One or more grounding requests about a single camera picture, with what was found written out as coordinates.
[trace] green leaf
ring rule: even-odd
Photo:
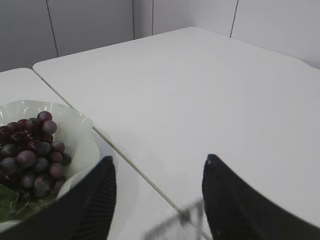
[[[20,209],[17,211],[15,219],[16,220],[26,220],[37,211],[47,208],[52,202],[56,200],[54,196],[47,196],[37,201],[30,201],[28,195],[23,198],[25,205],[21,206]]]
[[[18,197],[18,193],[0,185],[0,222],[11,219],[11,214],[15,212],[14,206]]]

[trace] white table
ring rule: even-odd
[[[0,83],[0,104],[16,100],[65,104],[30,69],[19,68],[0,72]],[[101,156],[112,155],[116,167],[117,203],[108,239],[143,239],[149,230],[175,216],[177,212],[100,136],[94,131],[92,134]]]
[[[178,207],[217,154],[261,194],[320,227],[320,71],[191,27],[33,69]]]

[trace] white wall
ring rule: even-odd
[[[230,35],[237,0],[154,0],[153,33],[200,27]]]
[[[239,0],[232,37],[320,68],[319,0]]]
[[[191,26],[229,36],[237,0],[134,0],[134,4],[136,38]],[[320,0],[239,0],[232,38],[320,69],[319,12]]]
[[[133,0],[135,38],[187,27],[229,36],[237,0]]]
[[[49,0],[48,5],[59,56],[134,38],[132,0]]]
[[[133,0],[134,38],[152,35],[153,0]]]
[[[0,1],[0,72],[56,58],[45,0]]]

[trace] white bowl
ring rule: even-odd
[[[0,105],[0,126],[20,119],[36,118],[41,111],[52,114],[53,121],[58,126],[53,135],[54,141],[63,141],[65,152],[70,154],[72,159],[71,164],[66,167],[67,181],[58,194],[58,197],[61,197],[99,162],[100,152],[91,133],[92,121],[62,104],[19,100]]]

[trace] bunch of grapes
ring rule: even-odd
[[[57,195],[71,156],[53,141],[57,124],[48,111],[0,126],[0,184],[36,199]]]

